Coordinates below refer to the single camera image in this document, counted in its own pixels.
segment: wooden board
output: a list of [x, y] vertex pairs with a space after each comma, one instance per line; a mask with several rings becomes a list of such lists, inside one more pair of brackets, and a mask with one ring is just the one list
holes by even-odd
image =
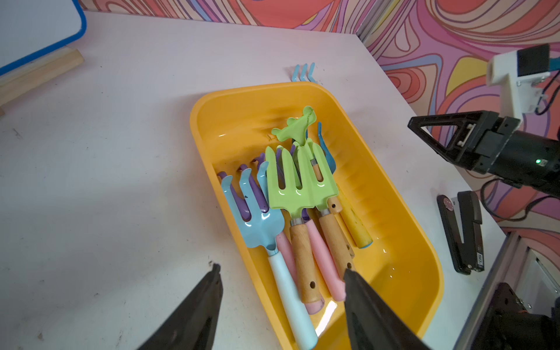
[[0, 106], [82, 62], [83, 57], [77, 49], [65, 46], [0, 76]]

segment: black cable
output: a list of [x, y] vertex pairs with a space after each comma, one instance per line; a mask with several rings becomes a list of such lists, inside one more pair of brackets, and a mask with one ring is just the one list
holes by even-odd
[[503, 180], [501, 178], [495, 178], [492, 180], [488, 180], [484, 183], [484, 185], [482, 185], [482, 187], [480, 188], [480, 202], [482, 203], [482, 206], [484, 207], [484, 209], [486, 209], [490, 215], [497, 217], [498, 219], [502, 219], [502, 220], [508, 220], [508, 221], [523, 221], [525, 219], [527, 219], [527, 215], [529, 215], [529, 212], [531, 211], [531, 209], [533, 209], [533, 207], [537, 204], [539, 204], [540, 202], [542, 202], [545, 199], [548, 198], [555, 198], [554, 196], [551, 195], [547, 195], [544, 197], [541, 197], [539, 199], [535, 199], [534, 201], [530, 202], [529, 204], [527, 204], [527, 206], [525, 207], [525, 215], [523, 215], [522, 217], [519, 218], [507, 218], [507, 217], [503, 217], [500, 216], [498, 214], [496, 214], [493, 210], [491, 210], [490, 208], [488, 208], [488, 204], [486, 203], [486, 196], [484, 195], [484, 191], [486, 190], [486, 187], [488, 187], [489, 184], [491, 184], [494, 181], [500, 181]]
[[547, 91], [547, 89], [552, 85], [552, 82], [554, 80], [556, 80], [556, 78], [558, 77], [558, 75], [560, 75], [560, 70], [556, 73], [556, 75], [554, 76], [554, 78], [552, 78], [548, 84], [544, 87], [543, 92], [539, 98], [539, 102], [536, 104], [536, 108], [535, 108], [535, 114], [536, 115], [543, 115], [545, 114], [548, 109], [550, 108], [550, 105], [552, 104], [552, 102], [554, 102], [554, 99], [556, 98], [556, 95], [558, 94], [558, 91], [560, 91], [560, 85], [558, 85], [558, 87], [556, 88], [556, 90], [554, 90], [554, 92], [552, 93], [552, 96], [550, 97], [550, 102], [546, 105], [546, 107], [539, 112], [539, 104], [541, 102], [541, 100], [543, 99], [543, 95], [544, 93]]

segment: wooden stick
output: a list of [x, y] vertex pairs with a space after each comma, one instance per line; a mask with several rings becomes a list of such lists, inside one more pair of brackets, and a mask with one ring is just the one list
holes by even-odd
[[323, 233], [325, 233], [326, 244], [329, 246], [338, 274], [341, 279], [344, 279], [344, 272], [347, 268], [356, 270], [350, 252], [344, 242], [344, 233], [340, 226], [338, 226], [338, 221], [334, 214], [328, 213], [325, 216], [321, 216], [319, 222], [323, 228]]
[[315, 164], [313, 166], [313, 172], [315, 173], [315, 177], [317, 178], [317, 180], [321, 182], [323, 180], [323, 175], [321, 174], [321, 169], [319, 169], [319, 164]]
[[346, 238], [346, 235], [344, 234], [344, 232], [342, 232], [342, 238], [344, 238], [344, 242], [346, 243], [346, 248], [348, 249], [348, 252], [350, 253], [350, 256], [352, 257], [352, 259], [354, 259], [354, 256], [356, 256], [356, 253], [354, 253], [354, 250], [352, 249], [352, 245], [348, 241], [348, 238]]
[[77, 49], [60, 48], [0, 77], [0, 106], [81, 64]]
[[338, 196], [330, 197], [326, 200], [326, 203], [329, 206], [329, 211], [332, 214], [338, 214], [342, 211], [342, 203], [338, 199]]
[[290, 227], [290, 240], [296, 259], [297, 288], [304, 304], [321, 300], [319, 285], [315, 276], [315, 261], [311, 252], [311, 242], [304, 224]]

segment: wooden handle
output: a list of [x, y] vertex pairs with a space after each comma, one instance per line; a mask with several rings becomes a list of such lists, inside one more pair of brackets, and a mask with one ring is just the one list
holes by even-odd
[[352, 257], [352, 259], [354, 259], [354, 256], [356, 256], [356, 254], [354, 253], [354, 250], [352, 249], [352, 245], [350, 244], [350, 242], [348, 242], [348, 239], [346, 238], [346, 235], [344, 234], [344, 232], [342, 232], [342, 238], [344, 238], [344, 243], [346, 243], [346, 249], [348, 249], [348, 252], [350, 253], [350, 256]]
[[323, 180], [323, 175], [321, 174], [321, 169], [319, 169], [319, 164], [315, 164], [313, 166], [313, 172], [315, 173], [315, 176], [317, 177], [317, 180], [319, 180], [319, 182], [321, 182]]
[[338, 275], [344, 279], [346, 269], [354, 269], [354, 262], [344, 242], [344, 233], [338, 226], [337, 219], [333, 214], [327, 214], [319, 218], [319, 223], [325, 233], [326, 244], [329, 246], [330, 254], [333, 256], [334, 264], [337, 266]]
[[307, 226], [300, 224], [290, 227], [290, 240], [296, 259], [297, 288], [300, 291], [301, 301], [308, 304], [321, 300]]
[[326, 203], [329, 206], [329, 211], [332, 214], [338, 214], [342, 211], [342, 203], [338, 199], [338, 196], [330, 197], [329, 199], [326, 200]]

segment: light blue handle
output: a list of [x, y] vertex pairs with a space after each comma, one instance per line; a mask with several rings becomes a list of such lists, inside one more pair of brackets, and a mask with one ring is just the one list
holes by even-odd
[[280, 292], [280, 299], [282, 299], [282, 305], [288, 316], [297, 346], [300, 350], [311, 350], [317, 345], [317, 334], [309, 314], [307, 314], [305, 305], [300, 300], [296, 284], [286, 267], [284, 257], [282, 253], [278, 252], [269, 256], [268, 261], [270, 262], [270, 267], [272, 267], [276, 286], [278, 287], [278, 292]]
[[315, 69], [315, 62], [313, 62], [311, 64], [311, 66], [309, 67], [309, 73], [307, 74], [307, 79], [309, 79], [310, 82], [317, 84], [317, 81], [315, 79], [313, 79], [313, 70], [314, 69]]
[[301, 73], [300, 73], [300, 80], [301, 81], [309, 81], [307, 80], [307, 63], [304, 64], [304, 67], [301, 69]]
[[292, 81], [293, 82], [297, 82], [297, 75], [300, 74], [300, 65], [298, 64], [296, 66], [296, 68], [293, 70], [293, 74], [292, 74]]

